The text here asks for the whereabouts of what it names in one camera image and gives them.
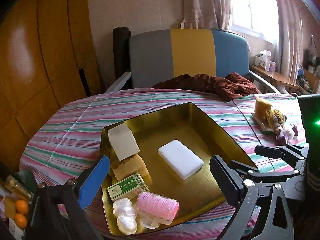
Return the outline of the purple snack packet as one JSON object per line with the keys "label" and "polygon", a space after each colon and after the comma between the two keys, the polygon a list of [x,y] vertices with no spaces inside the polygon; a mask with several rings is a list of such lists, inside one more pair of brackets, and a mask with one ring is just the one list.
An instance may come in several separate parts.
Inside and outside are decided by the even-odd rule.
{"label": "purple snack packet", "polygon": [[276,142],[280,146],[288,144],[295,136],[298,136],[297,126],[294,124],[284,123],[279,126],[276,134]]}

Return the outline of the yellow knitted item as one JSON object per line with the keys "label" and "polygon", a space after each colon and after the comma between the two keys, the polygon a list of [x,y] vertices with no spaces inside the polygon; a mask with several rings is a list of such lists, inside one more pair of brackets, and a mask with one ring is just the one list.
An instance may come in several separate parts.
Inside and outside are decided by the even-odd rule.
{"label": "yellow knitted item", "polygon": [[277,133],[287,120],[287,116],[277,109],[263,110],[262,115],[252,113],[252,116],[262,132]]}

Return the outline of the green white medicine box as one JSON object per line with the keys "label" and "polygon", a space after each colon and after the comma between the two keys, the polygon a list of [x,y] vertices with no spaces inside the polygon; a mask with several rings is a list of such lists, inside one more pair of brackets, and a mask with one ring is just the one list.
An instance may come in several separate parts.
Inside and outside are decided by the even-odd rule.
{"label": "green white medicine box", "polygon": [[122,198],[133,199],[143,192],[149,192],[149,188],[141,175],[135,173],[109,186],[107,191],[112,202],[114,202]]}

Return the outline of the striped bed sheet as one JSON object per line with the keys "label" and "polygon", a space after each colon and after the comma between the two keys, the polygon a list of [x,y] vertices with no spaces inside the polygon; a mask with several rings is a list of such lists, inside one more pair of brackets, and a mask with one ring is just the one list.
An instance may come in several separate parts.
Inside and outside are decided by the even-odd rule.
{"label": "striped bed sheet", "polygon": [[[305,132],[296,98],[285,94],[259,94],[275,109],[287,115],[287,122],[298,128],[293,144],[306,146]],[[186,102],[196,104],[217,122],[248,154],[261,172],[288,171],[282,160],[267,159],[254,153],[256,145],[276,146],[273,136],[262,134],[255,124],[256,95],[223,102],[216,95],[177,89],[137,88],[105,93],[64,105],[30,139],[20,159],[20,170],[33,173],[37,183],[64,184],[77,178],[100,155],[102,129],[116,122]],[[101,191],[85,212],[105,237],[108,231]],[[189,222],[167,230],[131,239],[216,239],[234,208],[226,202]]]}

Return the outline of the white foam block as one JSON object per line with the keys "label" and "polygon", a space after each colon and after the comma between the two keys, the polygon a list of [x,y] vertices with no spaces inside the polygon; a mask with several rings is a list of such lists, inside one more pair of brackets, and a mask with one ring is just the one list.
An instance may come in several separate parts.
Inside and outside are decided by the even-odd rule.
{"label": "white foam block", "polygon": [[192,176],[204,165],[201,158],[177,139],[160,147],[157,152],[182,180]]}

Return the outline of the white cardboard box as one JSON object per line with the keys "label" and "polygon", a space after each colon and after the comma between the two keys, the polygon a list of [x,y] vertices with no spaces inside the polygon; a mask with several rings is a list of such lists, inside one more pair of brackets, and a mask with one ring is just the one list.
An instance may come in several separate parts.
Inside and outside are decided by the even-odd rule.
{"label": "white cardboard box", "polygon": [[125,123],[109,129],[108,140],[119,161],[140,152],[131,129]]}

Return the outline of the orange fruit upper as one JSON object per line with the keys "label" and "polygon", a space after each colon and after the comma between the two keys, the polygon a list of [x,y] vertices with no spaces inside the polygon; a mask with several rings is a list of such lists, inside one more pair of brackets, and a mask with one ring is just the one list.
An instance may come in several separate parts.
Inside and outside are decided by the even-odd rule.
{"label": "orange fruit upper", "polygon": [[16,212],[21,215],[26,215],[29,212],[29,204],[23,200],[19,199],[15,202]]}

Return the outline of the orange fruit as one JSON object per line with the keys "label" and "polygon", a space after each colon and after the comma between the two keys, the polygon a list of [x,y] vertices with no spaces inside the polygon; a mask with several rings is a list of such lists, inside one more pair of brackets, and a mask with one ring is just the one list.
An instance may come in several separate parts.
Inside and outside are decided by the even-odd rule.
{"label": "orange fruit", "polygon": [[15,220],[16,225],[20,229],[24,230],[27,227],[28,221],[24,215],[22,215],[20,213],[16,213],[14,220]]}
{"label": "orange fruit", "polygon": [[29,204],[23,200],[19,199],[15,202],[16,212],[21,215],[26,215],[29,212]]}

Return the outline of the pink hair roller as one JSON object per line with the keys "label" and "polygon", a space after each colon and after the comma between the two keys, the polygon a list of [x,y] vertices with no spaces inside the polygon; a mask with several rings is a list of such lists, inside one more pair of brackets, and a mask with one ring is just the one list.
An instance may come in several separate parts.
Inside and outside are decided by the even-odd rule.
{"label": "pink hair roller", "polygon": [[135,205],[140,224],[148,229],[156,229],[161,224],[171,225],[180,204],[177,200],[150,192],[138,195]]}

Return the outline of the orange fruit lower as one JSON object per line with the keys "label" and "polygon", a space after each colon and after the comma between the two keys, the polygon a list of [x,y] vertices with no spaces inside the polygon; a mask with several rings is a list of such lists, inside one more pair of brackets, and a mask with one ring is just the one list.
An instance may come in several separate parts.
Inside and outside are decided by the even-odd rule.
{"label": "orange fruit lower", "polygon": [[22,215],[20,213],[16,213],[14,220],[15,220],[16,225],[20,229],[24,230],[27,227],[28,221],[24,215]]}

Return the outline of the wooden side table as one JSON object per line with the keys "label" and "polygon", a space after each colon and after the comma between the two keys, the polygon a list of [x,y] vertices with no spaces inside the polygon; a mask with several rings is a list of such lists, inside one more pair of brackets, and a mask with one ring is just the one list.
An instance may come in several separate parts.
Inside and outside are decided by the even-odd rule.
{"label": "wooden side table", "polygon": [[296,83],[293,83],[290,79],[278,72],[269,72],[258,66],[250,66],[249,70],[251,70],[255,74],[260,74],[264,78],[270,80],[272,85],[284,86],[292,89],[293,91],[299,88]]}

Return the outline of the glass bottle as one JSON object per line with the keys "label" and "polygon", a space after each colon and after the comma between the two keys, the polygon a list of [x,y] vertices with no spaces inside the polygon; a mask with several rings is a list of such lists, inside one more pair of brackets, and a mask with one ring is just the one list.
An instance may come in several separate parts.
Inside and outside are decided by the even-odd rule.
{"label": "glass bottle", "polygon": [[25,200],[27,203],[30,204],[33,201],[33,193],[30,190],[28,190],[24,185],[22,185],[12,175],[7,176],[4,182],[4,186],[11,193],[15,193],[17,196]]}

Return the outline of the wooden wardrobe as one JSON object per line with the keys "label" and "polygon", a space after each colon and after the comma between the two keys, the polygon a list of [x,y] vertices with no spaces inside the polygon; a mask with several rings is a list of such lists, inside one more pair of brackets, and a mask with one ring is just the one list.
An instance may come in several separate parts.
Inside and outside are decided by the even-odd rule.
{"label": "wooden wardrobe", "polygon": [[16,0],[1,19],[1,161],[65,104],[102,93],[88,0]]}

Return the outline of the grey yellow blue chair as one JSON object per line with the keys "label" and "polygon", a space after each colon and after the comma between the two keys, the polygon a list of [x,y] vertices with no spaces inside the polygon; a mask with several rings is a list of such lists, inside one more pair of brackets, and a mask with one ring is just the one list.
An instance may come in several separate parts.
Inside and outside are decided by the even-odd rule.
{"label": "grey yellow blue chair", "polygon": [[259,82],[266,90],[279,91],[249,70],[249,48],[238,34],[216,29],[167,29],[130,37],[130,71],[108,92],[122,88],[150,88],[183,74],[225,77],[232,72]]}

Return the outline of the pink curtain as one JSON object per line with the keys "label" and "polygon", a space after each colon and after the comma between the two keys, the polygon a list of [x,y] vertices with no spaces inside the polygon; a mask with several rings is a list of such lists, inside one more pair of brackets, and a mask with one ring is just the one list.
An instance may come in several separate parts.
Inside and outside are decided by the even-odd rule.
{"label": "pink curtain", "polygon": [[[291,0],[276,0],[278,8],[277,62],[282,75],[296,82],[300,61],[302,24]],[[182,29],[226,30],[230,24],[231,0],[184,0]]]}

